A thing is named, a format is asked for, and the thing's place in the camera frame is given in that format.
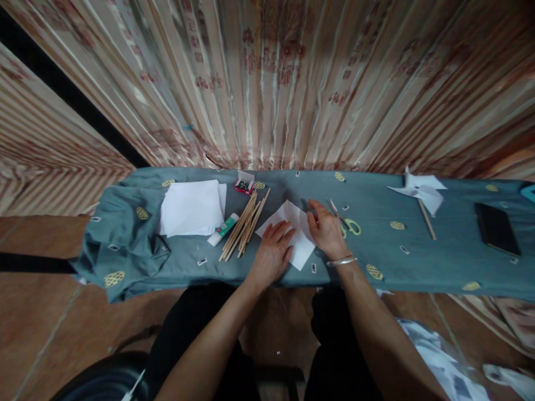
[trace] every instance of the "bamboo skewer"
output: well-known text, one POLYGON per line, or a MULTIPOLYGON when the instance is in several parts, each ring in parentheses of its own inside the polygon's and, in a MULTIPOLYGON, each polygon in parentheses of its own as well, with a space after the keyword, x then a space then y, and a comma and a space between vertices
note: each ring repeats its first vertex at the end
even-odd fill
POLYGON ((435 231, 433 230, 433 226, 431 225, 431 222, 429 221, 429 217, 427 216, 427 212, 425 211, 424 203, 421 199, 418 199, 418 204, 420 205, 420 209, 422 209, 422 214, 424 215, 425 222, 427 223, 427 228, 429 229, 429 232, 431 233, 431 237, 436 241, 436 235, 435 231))
POLYGON ((231 246, 232 246, 232 241, 234 240, 234 238, 236 238, 237 234, 238 234, 238 230, 237 228, 243 226, 244 222, 242 220, 242 217, 245 217, 246 214, 249 212, 249 209, 251 208, 251 205, 254 204, 254 201, 256 200, 255 198, 255 195, 253 194, 251 196, 251 198, 249 199, 249 202, 247 203, 247 206, 245 207, 244 211, 241 213, 241 217, 240 217, 240 220, 238 220, 238 223, 236 224, 236 226, 234 227, 234 230, 232 230, 232 233, 229 237, 229 239, 227 240, 227 242, 225 243, 225 246, 223 246, 223 250, 226 251, 227 249, 229 249, 231 246))
POLYGON ((266 196, 264 197, 264 199, 262 199, 262 205, 260 205, 260 209, 258 210, 258 212, 257 212, 257 214, 255 216, 255 219, 254 219, 254 221, 252 223, 251 231, 249 232, 249 236, 247 237, 247 243, 249 243, 249 241, 251 240, 252 233, 255 230, 256 223, 258 222, 258 218, 260 217, 260 213, 262 213, 262 209, 264 209, 264 205, 266 204, 266 200, 267 200, 267 198, 269 196, 269 192, 270 191, 271 191, 271 188, 268 188, 266 196))
POLYGON ((262 202, 259 202, 260 207, 258 208, 258 211, 256 212, 256 214, 255 214, 255 216, 254 216, 254 218, 252 220, 252 224, 249 226, 249 229, 247 230, 246 235, 243 238, 243 243, 241 245, 240 254, 238 255, 238 257, 241 257, 241 255, 243 255, 245 253, 245 249, 247 248, 247 244, 249 243, 249 241, 251 241, 252 233, 255 230, 256 223, 258 222, 258 219, 260 217, 260 213, 262 213, 262 209, 264 208, 264 204, 266 203, 266 200, 267 200, 267 198, 269 196, 269 192, 270 191, 271 191, 271 188, 268 188, 266 196, 264 197, 264 199, 262 199, 262 202))
POLYGON ((227 257, 225 258, 225 262, 228 262, 228 260, 230 259, 230 257, 232 256, 232 253, 234 252, 234 249, 236 248, 236 246, 238 245, 238 243, 240 242, 241 240, 241 237, 245 235, 245 230, 241 230, 240 231, 240 234, 238 235, 238 237, 236 238, 236 241, 234 242, 234 244, 232 245, 232 248, 230 248, 230 251, 228 252, 228 255, 227 257))
POLYGON ((239 253, 238 253, 238 258, 241 257, 241 254, 243 253, 244 251, 244 248, 245 248, 245 244, 247 243, 247 236, 249 235, 249 227, 251 226, 251 223, 254 221, 255 219, 255 216, 256 216, 256 212, 258 211, 258 208, 260 207, 260 204, 262 202, 258 202, 256 204, 256 207, 255 209, 253 210, 253 212, 249 215, 249 218, 247 219, 247 221, 245 222, 245 225, 244 225, 244 228, 243 228, 243 232, 244 234, 241 236, 241 239, 240 239, 240 246, 239 246, 239 253))
POLYGON ((223 260, 223 258, 226 256, 227 251, 231 248, 232 244, 234 243, 234 240, 236 239, 239 232, 241 231, 241 227, 244 225, 245 218, 247 217, 247 215, 249 214, 249 211, 251 210, 251 205, 254 205, 255 202, 256 202, 256 192, 249 199, 249 202, 247 203, 247 206, 245 207, 240 219, 238 220, 238 223, 235 225, 234 229, 232 230, 230 237, 225 243, 225 246, 223 246, 223 253, 221 254, 221 257, 219 258, 219 261, 223 260))
POLYGON ((249 215, 249 213, 252 210, 252 205, 254 205, 254 203, 255 203, 254 199, 255 199, 254 196, 251 197, 250 201, 252 201, 252 202, 244 209, 244 212, 242 213, 242 215, 240 217, 240 220, 238 221, 238 224, 234 227, 234 230, 232 231, 231 237, 228 239, 227 243, 223 247, 223 254, 220 257, 220 260, 224 259, 227 256, 228 251, 232 248, 232 245, 237 240, 237 238, 238 238, 238 236, 239 236, 239 234, 240 234, 240 232, 242 230, 242 227, 245 224, 245 221, 247 220, 247 216, 249 215))

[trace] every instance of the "green glue stick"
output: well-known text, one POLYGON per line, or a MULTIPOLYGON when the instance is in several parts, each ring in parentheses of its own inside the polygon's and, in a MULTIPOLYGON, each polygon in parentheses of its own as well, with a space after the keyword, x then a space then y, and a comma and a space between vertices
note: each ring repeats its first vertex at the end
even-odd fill
POLYGON ((208 242, 211 246, 215 246, 219 244, 219 241, 227 235, 227 232, 230 231, 232 227, 234 227, 234 224, 240 219, 240 216, 238 216, 236 213, 233 213, 230 215, 230 217, 225 220, 223 224, 221 224, 221 227, 216 229, 215 233, 212 234, 212 236, 208 239, 208 242))

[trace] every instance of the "pink curtain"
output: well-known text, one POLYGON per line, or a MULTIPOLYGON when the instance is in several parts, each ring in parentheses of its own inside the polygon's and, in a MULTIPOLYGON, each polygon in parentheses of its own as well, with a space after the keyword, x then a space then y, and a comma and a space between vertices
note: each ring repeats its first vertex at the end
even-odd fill
POLYGON ((529 2, 2 4, 152 165, 535 174, 529 2))
POLYGON ((0 43, 0 216, 90 213, 133 171, 0 43))

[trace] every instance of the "black pants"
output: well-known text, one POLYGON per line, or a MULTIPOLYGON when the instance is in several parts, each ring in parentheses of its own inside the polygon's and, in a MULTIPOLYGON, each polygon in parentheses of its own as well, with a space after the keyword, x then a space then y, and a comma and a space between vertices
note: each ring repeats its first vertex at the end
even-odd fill
MULTIPOLYGON (((172 307, 152 346, 145 371, 152 399, 178 359, 233 292, 233 287, 223 283, 190 287, 172 307)), ((325 289, 314 296, 312 308, 312 331, 321 346, 314 356, 305 400, 381 399, 355 339, 343 291, 325 289)), ((190 379, 203 381, 202 377, 190 379)), ((252 359, 243 353, 239 341, 214 399, 260 399, 252 359)))

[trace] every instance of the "black phone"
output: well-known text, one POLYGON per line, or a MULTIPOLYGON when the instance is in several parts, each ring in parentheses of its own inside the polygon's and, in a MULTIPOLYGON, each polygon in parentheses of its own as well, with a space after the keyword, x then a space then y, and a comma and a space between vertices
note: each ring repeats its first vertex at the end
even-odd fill
POLYGON ((484 243, 510 255, 521 255, 506 212, 483 203, 476 203, 475 213, 478 216, 479 230, 484 243))

